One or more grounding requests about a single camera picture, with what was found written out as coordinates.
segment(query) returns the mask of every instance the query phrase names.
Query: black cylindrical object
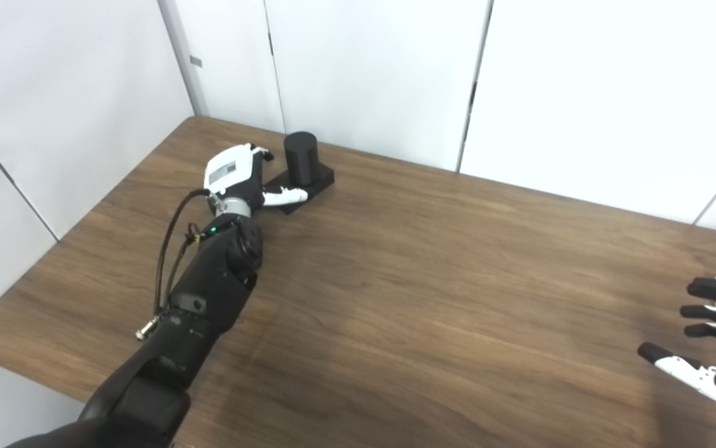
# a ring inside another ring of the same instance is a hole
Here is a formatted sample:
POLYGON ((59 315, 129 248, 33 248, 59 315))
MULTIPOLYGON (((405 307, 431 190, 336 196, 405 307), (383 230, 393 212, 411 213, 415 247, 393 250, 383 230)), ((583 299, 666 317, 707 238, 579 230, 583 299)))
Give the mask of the black cylindrical object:
POLYGON ((306 187, 318 181, 322 174, 316 136, 305 131, 289 134, 283 140, 283 146, 286 148, 286 164, 289 165, 292 184, 306 187))

